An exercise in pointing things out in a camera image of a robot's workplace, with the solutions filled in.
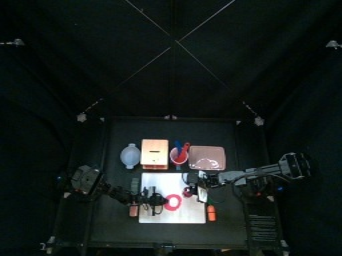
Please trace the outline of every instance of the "cardboard box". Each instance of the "cardboard box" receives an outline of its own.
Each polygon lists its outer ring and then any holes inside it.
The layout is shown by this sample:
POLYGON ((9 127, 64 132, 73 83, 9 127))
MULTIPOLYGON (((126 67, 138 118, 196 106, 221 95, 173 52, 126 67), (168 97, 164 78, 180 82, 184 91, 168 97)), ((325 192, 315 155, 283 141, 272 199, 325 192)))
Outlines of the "cardboard box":
POLYGON ((168 169, 168 140, 141 141, 140 164, 145 170, 168 169))

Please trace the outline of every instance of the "white object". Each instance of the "white object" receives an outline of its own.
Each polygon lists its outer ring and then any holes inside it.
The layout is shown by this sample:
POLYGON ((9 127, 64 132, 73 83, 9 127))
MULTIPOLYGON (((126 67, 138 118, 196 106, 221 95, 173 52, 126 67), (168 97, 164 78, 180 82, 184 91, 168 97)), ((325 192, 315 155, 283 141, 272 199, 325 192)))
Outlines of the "white object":
POLYGON ((120 159, 126 169, 133 169, 133 166, 140 161, 140 150, 136 148, 133 143, 128 144, 120 154, 120 159))
POLYGON ((225 154, 223 147, 191 146, 188 150, 188 167, 195 170, 224 170, 225 154))
MULTIPOLYGON (((145 210, 141 205, 138 209, 138 223, 205 223, 204 204, 197 202, 196 196, 182 196, 182 190, 187 185, 182 182, 181 173, 142 173, 141 176, 141 190, 144 187, 154 186, 154 192, 169 201, 162 206, 161 214, 154 216, 152 216, 150 209, 145 210)), ((154 211, 158 212, 160 210, 161 206, 156 206, 154 211)))

